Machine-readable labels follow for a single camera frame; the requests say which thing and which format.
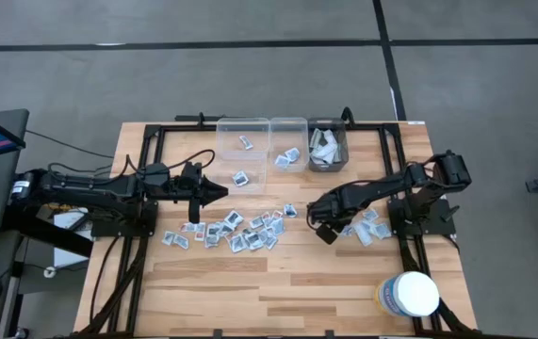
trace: white can lid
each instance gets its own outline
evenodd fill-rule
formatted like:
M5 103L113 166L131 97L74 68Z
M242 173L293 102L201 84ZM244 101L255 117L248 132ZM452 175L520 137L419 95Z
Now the white can lid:
M411 316L431 315L440 303L438 287L420 272L406 272L396 281L394 298L398 306Z

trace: wooden table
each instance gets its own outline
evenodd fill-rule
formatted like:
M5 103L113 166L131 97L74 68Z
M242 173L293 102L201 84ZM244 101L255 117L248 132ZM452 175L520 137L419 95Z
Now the wooden table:
M127 154L138 162L145 124L122 125L114 175L122 169ZM432 147L425 125L401 122L400 130L407 161L430 157ZM305 205L326 190L385 174L378 134L353 131L347 136L351 160L341 172L269 170L264 195L231 195L201 211L202 221L208 222L223 219L235 208L247 225L264 211L283 210L285 203L293 203L299 216L285 220L286 232L273 250L233 254L225 240L218 248L207 250L202 242L193 241L192 234L186 234L189 250L163 245L164 231L178 231L187 221L187 203L161 202L156 232L147 251L135 335L209 336L214 329L223 329L225 335L323 335L325 330L335 330L337 335L413 334L410 319L383 314L373 300L379 282L402 272L398 241L374 239L364 248L356 236L340 236L328 246L306 225ZM162 160L173 164L215 144L213 132L169 132ZM393 143L390 150L398 167ZM216 174L217 170L220 166L214 164L204 169L204 174ZM382 221L388 221L385 200L371 206ZM432 277L443 299L466 325L475 327L456 249L442 236L424 236L424 240ZM92 289L110 241L102 239L94 245L75 331L89 323ZM95 312L114 288L121 250L119 240L107 261ZM119 330L125 328L129 296L127 291L122 298Z

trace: transparent bin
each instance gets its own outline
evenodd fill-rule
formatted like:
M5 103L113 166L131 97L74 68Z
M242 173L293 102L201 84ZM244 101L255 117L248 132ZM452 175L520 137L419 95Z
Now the transparent bin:
M235 194L262 194L267 182L267 154L249 155L245 159L217 158L213 164L214 172L208 173L208 179L229 188L229 195ZM250 182L244 186L237 186L233 177L243 170Z
M313 137L315 128L319 130L331 130L334 133L335 140L338 143L338 152L340 154L339 161L333 162L333 164L316 164L312 159L308 163L308 169L318 172L338 172L341 171L348 163L348 142L346 140L346 124L341 119L333 118L315 118L308 121L308 142Z
M257 159L269 151L270 123L265 118L222 118L216 125L218 156L224 159ZM253 145L246 150L239 137L245 136Z
M278 155L297 148L300 157L283 168L275 165ZM275 169L286 172L300 172L308 165L308 121L304 118L273 118L270 120L269 163Z

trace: spray can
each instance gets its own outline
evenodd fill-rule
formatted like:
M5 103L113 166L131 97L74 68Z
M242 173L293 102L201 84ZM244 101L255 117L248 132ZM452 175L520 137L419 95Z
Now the spray can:
M438 287L420 272L405 272L380 283L375 302L385 312L398 316L428 316L440 303Z

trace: concrete floor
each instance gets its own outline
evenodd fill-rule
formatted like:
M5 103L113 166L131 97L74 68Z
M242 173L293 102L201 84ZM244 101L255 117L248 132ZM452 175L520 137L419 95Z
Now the concrete floor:
M538 38L538 2L383 1L391 39ZM193 40L378 39L371 1L0 0L0 44ZM396 47L409 120L435 151L451 148L474 183L449 198L480 328L538 336L538 46ZM337 116L393 120L380 47L195 51L0 52L0 110L30 110L28 128L113 153L124 121L175 115ZM103 159L27 136L18 170ZM28 260L50 265L31 243ZM45 281L28 270L21 324L67 334L84 274ZM50 302L60 303L54 311Z

